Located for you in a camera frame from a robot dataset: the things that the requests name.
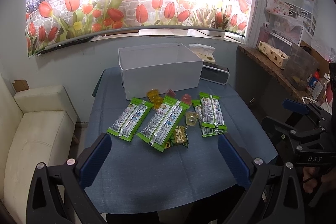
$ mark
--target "floor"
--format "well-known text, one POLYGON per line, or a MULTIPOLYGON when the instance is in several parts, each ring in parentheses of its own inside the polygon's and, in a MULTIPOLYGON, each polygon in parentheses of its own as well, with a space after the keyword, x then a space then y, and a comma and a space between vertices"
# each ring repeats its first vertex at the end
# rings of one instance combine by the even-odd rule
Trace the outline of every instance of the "floor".
MULTIPOLYGON (((76 127, 74 134, 78 138, 79 144, 73 145, 70 148, 69 158, 76 159, 78 155, 80 155, 80 153, 85 148, 84 143, 85 143, 86 129, 87 127, 76 127)), ((71 220, 75 224, 81 224, 81 221, 79 220, 77 214, 73 210, 70 200, 68 199, 66 195, 64 197, 64 204, 65 204, 66 209, 68 210, 68 214, 70 215, 71 220)), ((160 222, 164 224, 183 224, 184 220, 186 219, 191 209, 191 206, 192 206, 192 203, 186 204, 181 207, 172 208, 169 210, 159 211, 158 214, 159 214, 160 222)))

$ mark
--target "sofa seat cushion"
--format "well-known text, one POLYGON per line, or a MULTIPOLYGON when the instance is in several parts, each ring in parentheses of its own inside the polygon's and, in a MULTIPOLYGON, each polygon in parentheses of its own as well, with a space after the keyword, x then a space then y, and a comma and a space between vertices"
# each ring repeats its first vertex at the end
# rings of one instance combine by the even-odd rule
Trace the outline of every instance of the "sofa seat cushion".
POLYGON ((26 113, 10 147, 4 182, 4 204, 18 224, 26 223, 26 205, 36 165, 68 159, 75 126, 66 111, 26 113))

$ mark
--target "pea snack packet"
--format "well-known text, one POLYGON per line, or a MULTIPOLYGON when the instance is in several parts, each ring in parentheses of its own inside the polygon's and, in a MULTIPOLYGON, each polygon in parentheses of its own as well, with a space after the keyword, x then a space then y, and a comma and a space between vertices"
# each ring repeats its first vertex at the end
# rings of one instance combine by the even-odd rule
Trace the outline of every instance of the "pea snack packet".
POLYGON ((137 136, 163 152, 177 123, 188 108, 187 104, 166 95, 157 112, 137 136))
POLYGON ((219 96, 200 92, 202 106, 202 126, 215 129, 227 130, 224 124, 219 96))
POLYGON ((202 126, 203 118, 202 118, 202 106, 200 100, 192 100, 193 107, 195 108, 195 112, 198 114, 199 125, 201 126, 202 137, 214 136, 222 133, 227 133, 224 129, 216 129, 216 128, 207 128, 202 126))
POLYGON ((152 103, 133 97, 124 112, 107 129, 107 132, 130 142, 152 107, 152 103))
POLYGON ((187 126, 177 126, 174 130, 173 135, 170 137, 168 142, 166 142, 165 148, 172 147, 174 145, 182 144, 185 147, 189 146, 188 136, 186 134, 187 126))

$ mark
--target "blue gripper pad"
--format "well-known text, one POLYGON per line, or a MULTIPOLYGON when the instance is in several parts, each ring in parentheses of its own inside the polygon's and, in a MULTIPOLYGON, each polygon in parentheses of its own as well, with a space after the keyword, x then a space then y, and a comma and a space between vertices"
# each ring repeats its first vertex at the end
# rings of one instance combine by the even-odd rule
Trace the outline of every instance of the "blue gripper pad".
POLYGON ((218 149, 237 184, 248 189, 251 184, 250 170, 224 135, 220 135, 218 138, 218 149))
POLYGON ((112 147, 111 137, 106 134, 80 169, 79 185, 82 189, 90 187, 102 167, 112 147))
POLYGON ((295 102, 293 100, 289 100, 289 99, 283 100, 282 106, 285 109, 288 109, 292 112, 299 113, 301 115, 306 115, 309 113, 309 110, 305 104, 295 102))

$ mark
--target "sofa armrest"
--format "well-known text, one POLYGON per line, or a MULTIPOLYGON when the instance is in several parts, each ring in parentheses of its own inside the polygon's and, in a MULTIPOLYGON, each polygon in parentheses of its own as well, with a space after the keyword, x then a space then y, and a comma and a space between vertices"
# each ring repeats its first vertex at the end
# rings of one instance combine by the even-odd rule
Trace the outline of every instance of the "sofa armrest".
POLYGON ((76 124, 77 114, 62 85, 20 91, 14 95, 14 99, 24 114, 27 112, 65 110, 73 124, 76 124))

